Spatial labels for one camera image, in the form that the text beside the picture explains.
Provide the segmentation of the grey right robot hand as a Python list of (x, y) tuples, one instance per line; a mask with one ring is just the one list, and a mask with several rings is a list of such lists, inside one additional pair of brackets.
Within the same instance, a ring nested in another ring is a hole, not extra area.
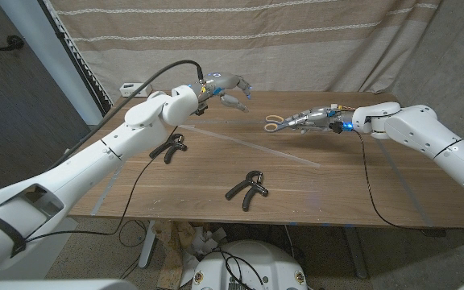
[(332, 131), (340, 134), (353, 130), (353, 114), (354, 109), (350, 107), (321, 106), (294, 114), (284, 122), (289, 128), (299, 130), (301, 134), (308, 131)]

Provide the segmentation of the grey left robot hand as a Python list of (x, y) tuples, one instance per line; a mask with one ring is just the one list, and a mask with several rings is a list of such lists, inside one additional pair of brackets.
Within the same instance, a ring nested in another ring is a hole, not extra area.
[(196, 83), (193, 91), (197, 95), (198, 108), (194, 112), (202, 115), (208, 108), (207, 100), (218, 97), (220, 102), (227, 107), (235, 108), (247, 113), (249, 110), (236, 97), (226, 93), (227, 89), (240, 88), (243, 93), (251, 97), (251, 85), (241, 76), (229, 72), (212, 72), (204, 77), (202, 83)]

